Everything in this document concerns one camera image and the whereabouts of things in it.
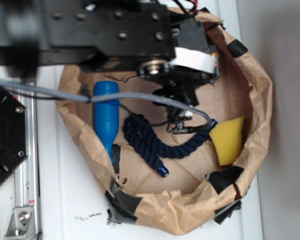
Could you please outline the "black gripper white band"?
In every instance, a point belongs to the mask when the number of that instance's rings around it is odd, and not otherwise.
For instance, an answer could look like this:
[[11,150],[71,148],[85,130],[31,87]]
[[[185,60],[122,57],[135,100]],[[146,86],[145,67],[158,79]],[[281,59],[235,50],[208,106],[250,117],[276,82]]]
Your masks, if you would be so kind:
[[219,78],[217,47],[209,44],[201,22],[180,20],[172,26],[175,59],[152,60],[138,68],[138,75],[162,85],[154,95],[169,98],[190,107],[198,106],[196,89],[214,84]]

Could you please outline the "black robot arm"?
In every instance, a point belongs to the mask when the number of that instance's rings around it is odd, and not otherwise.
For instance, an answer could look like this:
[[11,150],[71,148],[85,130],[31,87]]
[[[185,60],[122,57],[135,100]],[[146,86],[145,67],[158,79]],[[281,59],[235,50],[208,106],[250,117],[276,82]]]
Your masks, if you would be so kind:
[[169,9],[157,0],[0,0],[0,66],[31,79],[37,69],[77,65],[87,73],[134,71],[162,86],[178,133],[193,111],[198,87],[219,76],[216,46],[199,21],[197,1]]

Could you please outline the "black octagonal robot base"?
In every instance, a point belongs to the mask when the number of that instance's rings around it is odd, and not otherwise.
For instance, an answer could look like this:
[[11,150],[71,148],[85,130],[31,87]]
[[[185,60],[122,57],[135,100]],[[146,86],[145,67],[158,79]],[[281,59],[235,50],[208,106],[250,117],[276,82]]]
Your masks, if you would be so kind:
[[0,87],[0,186],[27,157],[27,108]]

